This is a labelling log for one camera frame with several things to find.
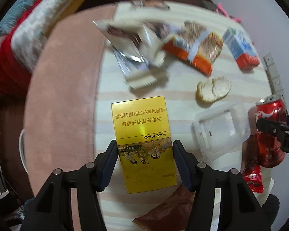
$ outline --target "red soda can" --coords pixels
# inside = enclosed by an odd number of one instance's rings
[[[286,105],[279,95],[270,95],[256,103],[256,122],[259,118],[286,124]],[[280,164],[285,153],[276,137],[257,130],[258,164],[263,167],[275,167]]]

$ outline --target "cigarette pack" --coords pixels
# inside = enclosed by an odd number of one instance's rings
[[[176,185],[165,98],[113,103],[112,114],[128,193]]]

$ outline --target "round table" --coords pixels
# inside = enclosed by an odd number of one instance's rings
[[[196,20],[220,36],[228,27],[242,26],[221,15],[195,6],[167,2],[170,10],[154,8],[131,9],[128,2],[105,5],[74,14],[59,22],[40,56],[31,80],[25,109],[25,147],[29,180],[36,195],[55,168],[76,170],[97,154],[104,152],[115,139],[111,103],[153,96],[165,96],[172,140],[181,140],[185,149],[202,155],[193,131],[195,114],[205,110],[195,99],[197,83],[204,81],[200,72],[167,55],[165,66],[168,81],[138,90],[125,82],[109,43],[92,21],[100,19],[163,19],[177,24]],[[249,114],[252,134],[255,133],[255,102],[271,94],[263,65],[250,73],[242,73],[226,44],[213,64],[212,77],[225,75],[232,81],[228,96],[214,103],[221,105],[241,99]],[[240,169],[242,147],[209,165],[228,171]],[[270,169],[263,169],[266,188],[257,195],[263,204],[273,186]],[[179,186],[128,194],[119,161],[109,186],[99,194],[99,202],[108,230],[140,230],[134,218],[165,201]],[[216,190],[215,203],[219,201]],[[80,230],[76,194],[72,192],[75,230]]]

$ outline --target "can lid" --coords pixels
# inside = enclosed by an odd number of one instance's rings
[[[269,95],[267,97],[260,99],[259,102],[256,102],[256,105],[262,105],[262,104],[266,104],[269,102],[275,102],[279,99],[281,99],[280,95]]]

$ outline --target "plastic food container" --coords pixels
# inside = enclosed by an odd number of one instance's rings
[[[242,145],[250,136],[243,102],[228,102],[196,115],[194,129],[205,161],[213,161]]]

